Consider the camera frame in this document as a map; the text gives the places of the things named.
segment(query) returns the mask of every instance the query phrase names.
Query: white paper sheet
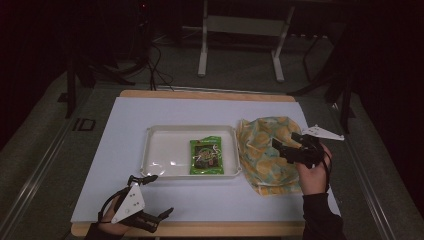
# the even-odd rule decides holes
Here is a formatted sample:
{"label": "white paper sheet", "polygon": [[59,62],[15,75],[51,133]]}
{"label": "white paper sheet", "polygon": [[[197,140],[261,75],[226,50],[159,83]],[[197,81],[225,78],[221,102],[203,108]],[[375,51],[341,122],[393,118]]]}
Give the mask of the white paper sheet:
{"label": "white paper sheet", "polygon": [[[146,130],[153,125],[230,125],[241,119],[288,116],[307,128],[296,102],[252,102],[161,98],[116,99],[71,222],[97,221],[104,201],[140,177]],[[233,179],[157,180],[141,187],[145,212],[166,221],[302,221],[302,196],[259,196],[244,174]],[[329,204],[340,214],[331,189]]]}

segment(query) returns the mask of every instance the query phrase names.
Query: black sleeve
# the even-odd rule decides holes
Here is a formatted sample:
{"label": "black sleeve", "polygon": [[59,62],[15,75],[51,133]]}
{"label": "black sleeve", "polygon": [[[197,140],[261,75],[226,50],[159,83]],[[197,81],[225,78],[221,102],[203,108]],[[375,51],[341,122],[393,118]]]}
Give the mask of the black sleeve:
{"label": "black sleeve", "polygon": [[92,223],[90,229],[88,229],[85,240],[119,240],[124,235],[113,235],[110,233],[105,233],[98,228],[98,223]]}
{"label": "black sleeve", "polygon": [[344,240],[343,219],[328,206],[328,193],[303,196],[305,229],[303,239]]}

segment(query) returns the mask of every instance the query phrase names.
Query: chair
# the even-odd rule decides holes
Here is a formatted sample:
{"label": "chair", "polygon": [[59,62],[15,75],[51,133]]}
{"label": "chair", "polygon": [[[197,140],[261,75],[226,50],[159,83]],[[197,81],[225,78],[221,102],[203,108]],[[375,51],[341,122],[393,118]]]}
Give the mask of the chair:
{"label": "chair", "polygon": [[305,72],[306,72],[306,77],[307,77],[309,82],[312,82],[314,79],[318,78],[321,75],[321,73],[323,72],[324,69],[321,69],[318,72],[317,76],[314,79],[311,79],[311,76],[310,76],[310,73],[309,73],[309,70],[308,70],[308,66],[307,66],[307,63],[306,63],[306,57],[313,50],[313,48],[318,43],[318,41],[321,40],[324,36],[326,36],[328,38],[328,40],[331,42],[331,44],[333,46],[336,46],[336,44],[339,42],[345,28],[346,28],[346,23],[342,23],[342,22],[330,22],[330,23],[324,25],[322,32],[314,39],[311,46],[305,52],[305,54],[303,55],[303,58],[302,58],[302,63],[303,63],[303,67],[304,67]]}

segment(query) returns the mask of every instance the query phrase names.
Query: yellow bag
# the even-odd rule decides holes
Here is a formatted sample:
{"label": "yellow bag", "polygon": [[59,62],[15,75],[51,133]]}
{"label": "yellow bag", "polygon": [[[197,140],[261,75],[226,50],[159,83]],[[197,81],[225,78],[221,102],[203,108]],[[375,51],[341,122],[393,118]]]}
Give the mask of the yellow bag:
{"label": "yellow bag", "polygon": [[301,191],[295,165],[288,164],[271,145],[272,138],[276,138],[286,146],[299,148],[301,144],[291,139],[292,132],[301,133],[297,123],[288,117],[241,120],[237,128],[240,162],[247,181],[258,194]]}

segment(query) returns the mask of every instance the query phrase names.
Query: plastic tray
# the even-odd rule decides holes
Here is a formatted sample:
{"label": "plastic tray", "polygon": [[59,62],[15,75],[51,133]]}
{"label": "plastic tray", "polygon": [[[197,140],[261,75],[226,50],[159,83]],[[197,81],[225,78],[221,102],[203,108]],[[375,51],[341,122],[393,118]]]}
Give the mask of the plastic tray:
{"label": "plastic tray", "polygon": [[[220,136],[224,174],[190,175],[190,140]],[[140,172],[159,178],[228,178],[242,171],[235,129],[222,125],[155,125],[147,129]]]}

